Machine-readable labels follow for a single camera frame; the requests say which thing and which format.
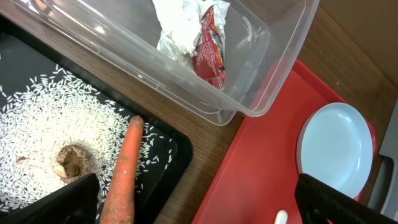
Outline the white napkin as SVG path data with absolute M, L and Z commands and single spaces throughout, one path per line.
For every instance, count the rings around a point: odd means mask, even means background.
M 202 33 L 202 20 L 211 9 L 214 24 L 221 41 L 225 41 L 224 26 L 230 3 L 226 1 L 153 0 L 162 31 L 157 50 L 172 60 L 180 56 L 196 56 L 196 47 Z

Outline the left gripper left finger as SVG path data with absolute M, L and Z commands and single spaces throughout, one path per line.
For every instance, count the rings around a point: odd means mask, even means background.
M 96 174 L 87 174 L 21 210 L 2 216 L 1 224 L 94 223 L 99 190 Z

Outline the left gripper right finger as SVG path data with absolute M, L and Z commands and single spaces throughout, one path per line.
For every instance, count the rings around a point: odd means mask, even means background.
M 300 174 L 295 201 L 303 223 L 397 224 L 308 174 Z

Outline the light blue plate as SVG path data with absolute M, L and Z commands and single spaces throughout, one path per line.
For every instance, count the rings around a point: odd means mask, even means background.
M 373 161 L 366 120 L 347 103 L 325 105 L 301 128 L 296 161 L 299 173 L 355 198 L 367 182 Z

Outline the white rice pile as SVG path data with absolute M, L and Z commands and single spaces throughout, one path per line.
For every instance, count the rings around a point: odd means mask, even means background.
M 132 111 L 60 65 L 1 70 L 1 213 L 66 186 L 58 155 L 77 146 L 105 200 Z

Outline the red foil wrapper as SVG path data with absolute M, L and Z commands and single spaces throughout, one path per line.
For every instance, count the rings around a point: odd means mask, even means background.
M 210 6 L 201 20 L 201 35 L 193 58 L 195 73 L 217 89 L 224 86 L 224 40 L 215 23 L 215 5 Z

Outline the orange carrot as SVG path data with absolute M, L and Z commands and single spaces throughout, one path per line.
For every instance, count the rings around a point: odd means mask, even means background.
M 144 121 L 134 116 L 130 122 L 100 216 L 101 224 L 134 222 L 134 187 Z

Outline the brown food scrap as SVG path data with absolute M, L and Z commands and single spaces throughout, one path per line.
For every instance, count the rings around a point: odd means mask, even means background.
M 88 150 L 70 144 L 61 148 L 53 170 L 64 183 L 70 184 L 87 174 L 95 173 L 95 162 Z

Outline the white plastic spoon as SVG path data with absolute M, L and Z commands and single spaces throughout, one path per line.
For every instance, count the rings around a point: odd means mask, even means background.
M 275 216 L 274 224 L 286 224 L 288 213 L 285 210 L 279 210 Z

